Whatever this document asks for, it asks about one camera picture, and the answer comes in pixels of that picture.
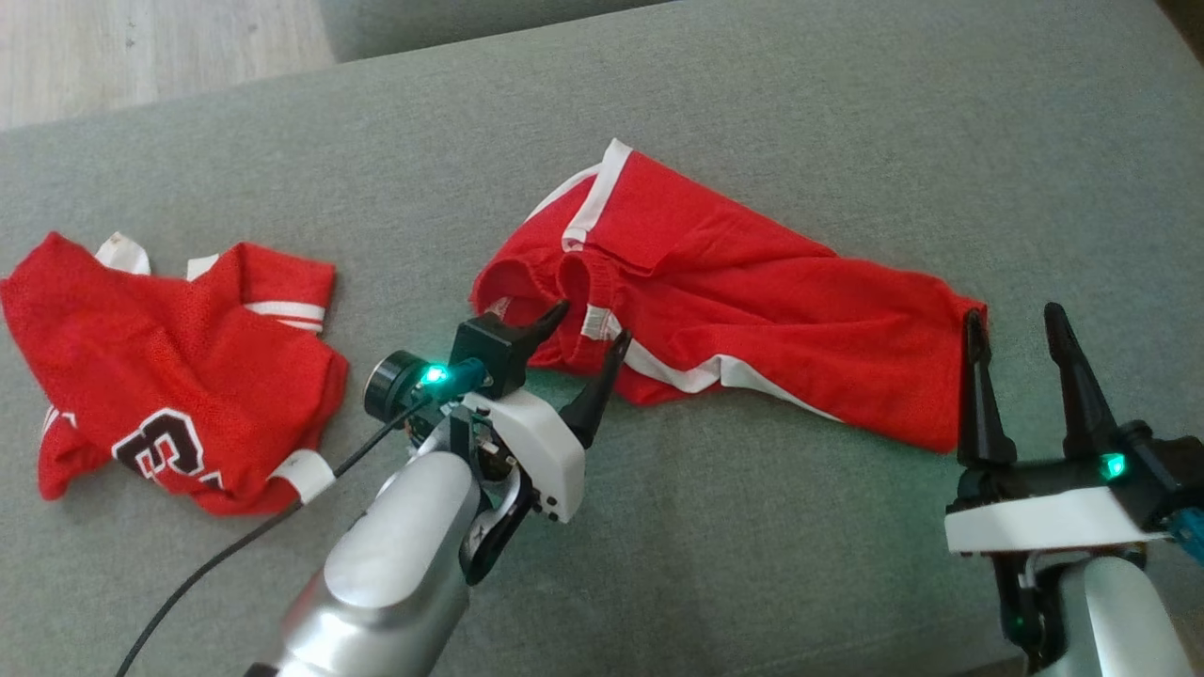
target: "wooden floor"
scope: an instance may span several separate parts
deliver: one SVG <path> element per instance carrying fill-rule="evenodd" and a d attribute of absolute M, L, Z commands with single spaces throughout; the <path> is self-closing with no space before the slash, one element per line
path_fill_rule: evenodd
<path fill-rule="evenodd" d="M 0 0 L 0 130 L 334 63 L 314 0 Z"/>

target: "gray couch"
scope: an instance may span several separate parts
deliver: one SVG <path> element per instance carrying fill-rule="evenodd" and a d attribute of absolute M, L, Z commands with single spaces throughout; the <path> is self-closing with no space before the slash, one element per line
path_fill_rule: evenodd
<path fill-rule="evenodd" d="M 665 0 L 318 0 L 331 51 L 367 59 Z"/>
<path fill-rule="evenodd" d="M 374 428 L 372 365 L 444 355 L 480 266 L 612 136 L 842 254 L 985 299 L 1025 458 L 1060 448 L 1049 299 L 1119 417 L 1200 432 L 1204 69 L 1143 1 L 691 0 L 22 129 L 0 136 L 0 271 L 49 229 L 120 229 L 161 273 L 238 240 L 334 261 L 325 337 L 352 363 L 337 461 Z M 42 502 L 45 401 L 8 340 L 0 379 L 0 675 L 108 675 L 256 520 L 118 467 Z M 576 385 L 532 379 L 553 399 Z M 134 673 L 241 675 L 400 445 L 212 572 Z M 524 525 L 437 675 L 950 675 L 1011 655 L 987 564 L 944 548 L 957 475 L 755 394 L 618 404 L 578 518 Z M 1204 604 L 1194 565 L 1152 560 L 1173 611 Z"/>

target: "green led light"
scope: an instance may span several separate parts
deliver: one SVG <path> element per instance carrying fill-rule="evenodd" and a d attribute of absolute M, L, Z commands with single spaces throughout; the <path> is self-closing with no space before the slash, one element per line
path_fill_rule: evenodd
<path fill-rule="evenodd" d="M 1104 476 L 1104 482 L 1111 482 L 1128 470 L 1125 454 L 1104 454 L 1099 458 L 1099 472 Z"/>
<path fill-rule="evenodd" d="M 447 381 L 448 370 L 445 366 L 432 364 L 426 367 L 426 373 L 423 375 L 423 383 L 431 384 L 438 383 L 441 381 Z"/>

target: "white tag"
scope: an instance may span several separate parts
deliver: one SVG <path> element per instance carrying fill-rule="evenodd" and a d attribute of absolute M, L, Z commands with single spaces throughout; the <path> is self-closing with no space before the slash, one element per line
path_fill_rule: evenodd
<path fill-rule="evenodd" d="M 150 258 L 147 257 L 146 249 L 120 232 L 114 232 L 105 240 L 96 251 L 96 260 L 113 270 L 150 275 Z"/>
<path fill-rule="evenodd" d="M 335 473 L 326 465 L 326 460 L 312 449 L 293 452 L 270 477 L 279 477 L 293 484 L 302 504 L 308 504 L 335 483 Z"/>
<path fill-rule="evenodd" d="M 199 259 L 188 259 L 188 271 L 184 272 L 184 279 L 191 282 L 208 272 L 213 267 L 213 264 L 218 263 L 218 255 L 212 254 Z"/>

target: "black cable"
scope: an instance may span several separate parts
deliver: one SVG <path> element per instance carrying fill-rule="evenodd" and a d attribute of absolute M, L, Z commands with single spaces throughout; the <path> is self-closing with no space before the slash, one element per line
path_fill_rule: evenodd
<path fill-rule="evenodd" d="M 384 426 L 377 430 L 376 434 L 368 437 L 368 441 L 364 442 L 364 445 L 360 446 L 360 448 L 356 449 L 354 454 L 348 457 L 347 460 L 344 460 L 337 469 L 335 469 L 335 478 L 337 479 L 342 477 L 344 472 L 350 470 L 353 465 L 359 463 L 360 459 L 362 459 L 368 452 L 371 452 L 372 447 L 376 447 L 380 442 L 380 440 L 384 440 L 385 435 L 388 435 L 389 431 L 391 431 L 395 425 L 409 418 L 411 416 L 414 414 L 414 412 L 423 408 L 427 404 L 430 404 L 430 398 L 424 398 L 414 402 L 412 406 L 406 407 L 406 410 L 399 413 L 397 416 L 393 417 L 393 419 L 389 420 L 389 423 L 384 424 Z M 212 571 L 213 567 L 216 567 L 217 565 L 225 561 L 230 555 L 244 548 L 248 543 L 250 543 L 255 538 L 262 536 L 264 534 L 267 534 L 268 531 L 275 529 L 276 525 L 293 517 L 299 510 L 301 510 L 302 505 L 303 504 L 301 501 L 294 501 L 293 505 L 290 505 L 288 508 L 284 510 L 284 512 L 272 517 L 267 522 L 264 522 L 262 524 L 253 529 L 249 534 L 235 541 L 226 549 L 213 555 L 213 558 L 202 564 L 200 569 L 194 571 L 191 576 L 185 578 L 184 582 L 181 583 L 178 588 L 176 588 L 176 591 L 172 593 L 170 597 L 167 597 L 167 601 L 163 602 L 163 606 L 160 606 L 159 611 L 157 611 L 155 614 L 150 618 L 150 622 L 147 623 L 147 626 L 142 630 L 142 634 L 138 635 L 137 641 L 134 642 L 134 646 L 130 647 L 130 650 L 125 654 L 125 660 L 122 661 L 122 666 L 117 669 L 116 677 L 125 677 L 125 673 L 130 671 L 130 666 L 134 665 L 134 659 L 137 658 L 138 652 L 142 650 L 143 644 L 146 644 L 147 640 L 150 638 L 150 634 L 154 632 L 155 628 L 158 628 L 160 623 L 163 623 L 163 619 L 167 616 L 171 608 L 176 606 L 176 602 L 178 602 L 179 599 L 183 597 L 184 594 L 188 593 L 188 590 L 191 589 L 191 587 L 195 585 L 196 582 L 201 579 L 201 577 Z"/>

